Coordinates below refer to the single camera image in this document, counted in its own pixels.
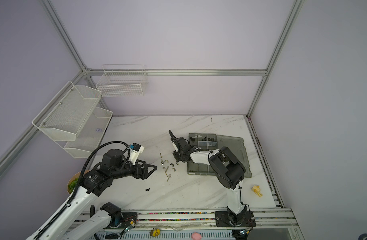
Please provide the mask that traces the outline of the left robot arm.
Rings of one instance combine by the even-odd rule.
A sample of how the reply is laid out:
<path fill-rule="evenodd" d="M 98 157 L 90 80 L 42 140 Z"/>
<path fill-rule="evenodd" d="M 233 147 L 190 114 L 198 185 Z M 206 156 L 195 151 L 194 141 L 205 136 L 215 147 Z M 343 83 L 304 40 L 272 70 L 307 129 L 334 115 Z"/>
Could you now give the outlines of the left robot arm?
<path fill-rule="evenodd" d="M 103 155 L 102 161 L 86 173 L 85 170 L 96 153 L 112 144 L 123 145 L 125 149 L 109 150 Z M 28 239 L 59 240 L 83 210 L 109 188 L 114 180 L 126 177 L 146 180 L 150 177 L 157 170 L 157 166 L 138 159 L 143 150 L 144 147 L 139 144 L 128 145 L 123 141 L 111 141 L 97 147 L 83 165 L 70 196 Z"/>

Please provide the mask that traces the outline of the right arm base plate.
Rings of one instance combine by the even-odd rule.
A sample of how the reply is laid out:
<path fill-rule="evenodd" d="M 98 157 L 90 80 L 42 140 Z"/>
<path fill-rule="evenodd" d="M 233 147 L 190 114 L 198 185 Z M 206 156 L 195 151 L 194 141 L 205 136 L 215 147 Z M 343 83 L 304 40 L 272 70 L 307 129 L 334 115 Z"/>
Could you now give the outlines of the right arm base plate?
<path fill-rule="evenodd" d="M 252 211 L 242 211 L 239 214 L 234 214 L 228 211 L 215 212 L 217 227 L 255 227 L 256 220 Z"/>

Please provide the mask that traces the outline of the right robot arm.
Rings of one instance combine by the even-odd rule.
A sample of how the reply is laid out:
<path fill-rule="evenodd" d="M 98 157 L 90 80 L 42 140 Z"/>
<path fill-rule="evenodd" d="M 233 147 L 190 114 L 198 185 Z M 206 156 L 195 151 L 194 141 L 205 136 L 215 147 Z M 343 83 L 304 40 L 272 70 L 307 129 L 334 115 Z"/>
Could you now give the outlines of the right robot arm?
<path fill-rule="evenodd" d="M 218 181 L 227 189 L 227 225 L 239 227 L 246 219 L 249 208 L 242 202 L 240 183 L 245 178 L 246 168 L 228 147 L 217 150 L 190 145 L 183 137 L 177 138 L 168 131 L 174 147 L 173 156 L 178 162 L 210 166 Z"/>

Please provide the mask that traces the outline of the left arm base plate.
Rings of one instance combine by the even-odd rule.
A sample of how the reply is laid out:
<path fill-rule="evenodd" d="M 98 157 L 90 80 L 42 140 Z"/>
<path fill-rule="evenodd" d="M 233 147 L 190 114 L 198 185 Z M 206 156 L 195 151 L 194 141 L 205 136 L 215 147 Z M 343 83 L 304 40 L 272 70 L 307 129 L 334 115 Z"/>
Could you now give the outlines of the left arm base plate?
<path fill-rule="evenodd" d="M 136 221 L 138 214 L 136 212 L 122 212 L 111 217 L 109 227 L 111 229 L 124 229 L 130 225 L 131 221 Z"/>

